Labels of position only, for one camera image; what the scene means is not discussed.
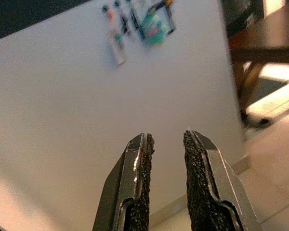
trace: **floor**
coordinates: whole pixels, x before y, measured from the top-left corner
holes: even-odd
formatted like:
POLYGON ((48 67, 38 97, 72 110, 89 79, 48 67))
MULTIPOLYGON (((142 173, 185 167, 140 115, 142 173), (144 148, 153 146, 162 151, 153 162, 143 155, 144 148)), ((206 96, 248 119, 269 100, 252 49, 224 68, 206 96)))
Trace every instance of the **floor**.
POLYGON ((246 141, 241 179, 263 231, 289 231, 289 115, 246 141))
MULTIPOLYGON (((289 80, 289 65, 269 64, 261 76, 289 80)), ((247 137, 251 168, 239 178, 263 231, 289 231, 289 84, 251 105, 249 111, 276 123, 247 137)))

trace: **wooden table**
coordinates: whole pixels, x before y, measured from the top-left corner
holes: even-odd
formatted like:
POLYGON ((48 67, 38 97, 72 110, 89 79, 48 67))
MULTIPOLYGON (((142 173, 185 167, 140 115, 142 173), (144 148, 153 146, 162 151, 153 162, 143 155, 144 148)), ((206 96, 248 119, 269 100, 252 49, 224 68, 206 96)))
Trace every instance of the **wooden table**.
POLYGON ((289 3, 229 39, 233 62, 289 63, 289 3))

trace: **hanging items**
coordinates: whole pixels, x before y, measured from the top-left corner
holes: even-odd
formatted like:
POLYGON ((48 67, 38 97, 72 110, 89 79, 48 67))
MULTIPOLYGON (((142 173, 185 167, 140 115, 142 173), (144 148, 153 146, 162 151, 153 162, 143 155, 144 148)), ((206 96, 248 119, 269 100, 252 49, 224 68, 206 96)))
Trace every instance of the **hanging items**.
POLYGON ((165 36, 171 34, 175 30, 175 25, 172 20, 172 14, 170 6, 172 0, 163 0, 153 6, 151 6, 143 20, 142 28, 146 40, 149 45, 161 44, 165 40, 165 36), (161 18, 156 14, 156 11, 165 7, 170 31, 166 32, 166 25, 162 22, 161 18))
POLYGON ((124 51, 124 44, 122 41, 122 35, 118 32, 116 21, 114 19, 114 12, 107 5, 103 6, 103 12, 107 13, 109 18, 109 32, 108 40, 111 46, 111 50, 116 59, 117 65, 120 66, 126 61, 126 54, 124 51))
POLYGON ((132 38, 132 32, 131 32, 131 29, 129 28, 129 25, 128 25, 128 18, 124 14, 123 10, 121 9, 121 2, 119 0, 115 0, 114 6, 118 9, 118 12, 120 15, 120 19, 121 19, 121 23, 122 23, 122 27, 121 27, 122 33, 124 35, 127 34, 129 37, 132 38))
POLYGON ((145 33, 144 33, 142 27, 138 23, 137 13, 136 13, 136 10, 135 10, 135 8, 133 6, 133 3, 131 2, 131 0, 126 0, 126 2, 128 2, 129 6, 130 6, 131 19, 132 19, 132 21, 134 23, 135 29, 139 31, 141 39, 145 39, 145 33))
POLYGON ((172 13, 171 13, 171 5, 173 1, 172 0, 162 0, 161 2, 151 6, 148 9, 148 13, 155 13, 157 10, 161 9, 162 7, 165 7, 167 18, 168 18, 168 24, 170 26, 170 31, 167 32, 167 35, 171 34, 173 31, 175 31, 175 25, 172 19, 172 13))

